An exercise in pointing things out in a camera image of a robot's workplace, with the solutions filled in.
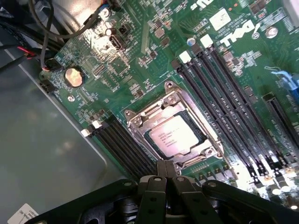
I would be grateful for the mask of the metal CPU locking lever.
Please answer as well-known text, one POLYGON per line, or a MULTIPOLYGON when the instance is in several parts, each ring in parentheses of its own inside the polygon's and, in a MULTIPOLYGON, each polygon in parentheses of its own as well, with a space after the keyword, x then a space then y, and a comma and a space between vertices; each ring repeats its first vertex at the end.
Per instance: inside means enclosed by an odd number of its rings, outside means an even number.
POLYGON ((129 116, 125 115, 127 120, 128 130, 134 137, 136 142, 146 151, 146 153, 155 160, 164 160, 159 153, 148 143, 144 137, 143 121, 140 115, 129 113, 129 116))
POLYGON ((210 157, 222 159, 224 153, 222 142, 192 97, 179 88, 169 92, 169 95, 175 98, 170 99, 169 102, 177 109, 176 114, 186 117, 185 123, 199 140, 197 144, 191 145, 190 152, 185 155, 188 160, 186 164, 203 161, 210 157))

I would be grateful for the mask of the black expansion slot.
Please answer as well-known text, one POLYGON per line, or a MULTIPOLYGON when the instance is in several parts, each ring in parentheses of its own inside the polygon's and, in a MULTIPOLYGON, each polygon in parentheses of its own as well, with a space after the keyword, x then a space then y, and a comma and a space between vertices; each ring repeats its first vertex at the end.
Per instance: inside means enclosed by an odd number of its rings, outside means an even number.
POLYGON ((275 122, 282 128, 284 136, 290 141, 294 149, 299 150, 299 135, 275 95, 268 93, 263 96, 263 100, 265 101, 275 122))

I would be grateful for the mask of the green Dell motherboard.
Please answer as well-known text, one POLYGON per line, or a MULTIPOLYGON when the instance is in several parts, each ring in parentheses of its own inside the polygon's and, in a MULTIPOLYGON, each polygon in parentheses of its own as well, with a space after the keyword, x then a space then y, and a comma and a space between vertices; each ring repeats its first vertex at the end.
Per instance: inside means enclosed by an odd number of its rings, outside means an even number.
POLYGON ((136 142, 125 115, 140 115, 143 132, 176 115, 169 92, 186 91, 201 109, 222 142, 222 159, 210 157, 186 164, 185 155, 164 159, 174 163, 179 175, 198 185, 218 180, 299 212, 299 150, 294 149, 275 122, 263 96, 275 95, 299 135, 299 106, 280 77, 272 71, 299 74, 299 0, 105 0, 90 29, 71 38, 47 62, 39 84, 73 117, 81 130, 111 127, 141 152, 154 173, 156 162, 136 142), (209 19, 226 9, 231 22, 215 31, 209 19), (116 50, 106 36, 116 28, 122 48, 116 50), (211 117, 171 61, 199 45, 213 47, 240 92, 251 104, 276 150, 279 175, 261 158, 269 174, 252 178, 216 129, 211 117), (64 74, 81 70, 84 82, 70 87, 64 74))

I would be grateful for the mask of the grey metal PC case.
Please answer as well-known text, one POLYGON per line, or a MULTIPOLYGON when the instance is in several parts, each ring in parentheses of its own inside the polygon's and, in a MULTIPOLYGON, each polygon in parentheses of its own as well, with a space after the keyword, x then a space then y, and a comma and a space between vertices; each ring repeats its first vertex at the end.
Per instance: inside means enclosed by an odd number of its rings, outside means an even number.
POLYGON ((0 224, 25 203, 38 214, 123 178, 123 173, 40 87, 40 64, 31 59, 4 71, 40 47, 42 30, 28 0, 0 0, 0 224))

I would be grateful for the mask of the white paper label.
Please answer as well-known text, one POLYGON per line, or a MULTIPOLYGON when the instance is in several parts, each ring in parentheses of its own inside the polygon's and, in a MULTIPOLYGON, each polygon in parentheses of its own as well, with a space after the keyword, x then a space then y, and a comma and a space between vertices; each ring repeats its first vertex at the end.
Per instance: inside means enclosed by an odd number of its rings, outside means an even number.
POLYGON ((25 224, 38 216, 38 213, 27 203, 22 205, 7 221, 7 224, 25 224))

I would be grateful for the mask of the silver coin cell battery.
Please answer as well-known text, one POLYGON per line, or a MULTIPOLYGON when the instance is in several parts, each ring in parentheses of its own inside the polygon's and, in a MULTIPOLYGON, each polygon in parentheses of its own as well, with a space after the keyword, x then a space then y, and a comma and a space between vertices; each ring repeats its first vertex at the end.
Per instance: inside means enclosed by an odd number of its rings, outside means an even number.
POLYGON ((64 79, 72 88, 80 87, 84 82, 83 73, 77 68, 68 68, 65 71, 64 79))

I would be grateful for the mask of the black internal USB port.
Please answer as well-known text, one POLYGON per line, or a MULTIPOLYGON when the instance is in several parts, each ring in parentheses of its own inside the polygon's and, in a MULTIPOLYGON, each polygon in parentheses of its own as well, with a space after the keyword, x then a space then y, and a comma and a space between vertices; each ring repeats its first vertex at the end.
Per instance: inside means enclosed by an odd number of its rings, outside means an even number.
POLYGON ((110 36, 109 41, 115 47, 116 50, 120 50, 122 48, 122 43, 117 36, 115 35, 110 36))

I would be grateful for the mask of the blue board connector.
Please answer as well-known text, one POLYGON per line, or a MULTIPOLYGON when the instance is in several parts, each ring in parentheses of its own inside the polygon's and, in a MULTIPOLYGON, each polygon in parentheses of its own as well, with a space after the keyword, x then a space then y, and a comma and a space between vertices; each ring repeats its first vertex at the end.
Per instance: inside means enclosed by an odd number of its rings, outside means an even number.
POLYGON ((271 74, 280 77, 280 83, 288 90, 295 103, 299 106, 299 74, 290 74, 284 70, 272 71, 271 74))

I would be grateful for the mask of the white sticker on chip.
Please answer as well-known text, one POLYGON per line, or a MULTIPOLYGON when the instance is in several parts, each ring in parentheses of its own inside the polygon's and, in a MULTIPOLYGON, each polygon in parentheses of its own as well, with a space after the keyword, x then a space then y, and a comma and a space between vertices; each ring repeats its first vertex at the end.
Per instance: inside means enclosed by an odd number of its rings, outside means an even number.
POLYGON ((227 25, 229 22, 231 22, 231 18, 228 15, 226 9, 221 9, 219 12, 217 12, 215 15, 213 15, 209 19, 211 25, 213 26, 215 31, 218 31, 225 25, 227 25))

